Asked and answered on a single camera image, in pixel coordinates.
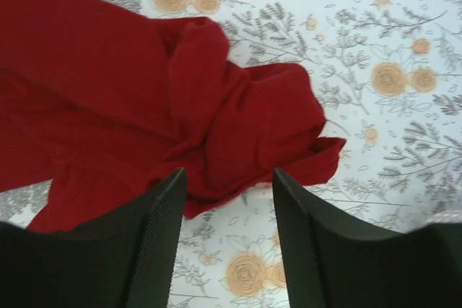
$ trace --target fabric fold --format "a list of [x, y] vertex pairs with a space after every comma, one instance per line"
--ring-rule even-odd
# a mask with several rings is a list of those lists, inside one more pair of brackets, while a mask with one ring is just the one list
[[275, 167], [304, 185], [336, 171], [345, 141], [319, 138], [306, 70], [235, 65], [208, 18], [147, 19], [101, 0], [0, 6], [0, 191], [53, 178], [32, 230], [70, 230], [178, 167], [190, 218]]

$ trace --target red cloth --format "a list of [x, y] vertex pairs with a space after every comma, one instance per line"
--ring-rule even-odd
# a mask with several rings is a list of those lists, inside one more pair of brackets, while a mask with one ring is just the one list
[[29, 229], [69, 230], [177, 167], [185, 215], [283, 167], [336, 171], [340, 138], [295, 64], [243, 69], [207, 18], [147, 19], [100, 0], [0, 0], [0, 191], [54, 178]]

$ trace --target red fabric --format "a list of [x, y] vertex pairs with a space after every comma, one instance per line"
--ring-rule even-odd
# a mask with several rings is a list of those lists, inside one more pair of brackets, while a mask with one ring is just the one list
[[243, 69], [207, 18], [147, 19], [100, 0], [0, 0], [0, 191], [54, 178], [29, 229], [69, 230], [188, 173], [185, 215], [283, 167], [336, 171], [340, 138], [295, 64]]

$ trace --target white floral surface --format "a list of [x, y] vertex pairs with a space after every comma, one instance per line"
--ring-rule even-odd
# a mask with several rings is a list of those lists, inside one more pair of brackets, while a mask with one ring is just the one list
[[[462, 0], [106, 1], [210, 16], [243, 66], [301, 63], [325, 134], [348, 141], [335, 177], [311, 188], [335, 206], [400, 232], [462, 209]], [[27, 225], [48, 186], [1, 193], [0, 218]], [[169, 308], [288, 307], [271, 188], [184, 221], [173, 278]]]

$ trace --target floral tablecloth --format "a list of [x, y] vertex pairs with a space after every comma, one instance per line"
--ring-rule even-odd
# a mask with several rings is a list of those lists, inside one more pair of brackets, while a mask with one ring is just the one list
[[[400, 232], [462, 208], [462, 0], [106, 1], [210, 16], [241, 65], [301, 63], [324, 133], [348, 140], [335, 177], [311, 188], [339, 208]], [[49, 184], [1, 193], [0, 219], [27, 225]], [[169, 308], [288, 306], [271, 187], [183, 222]]]

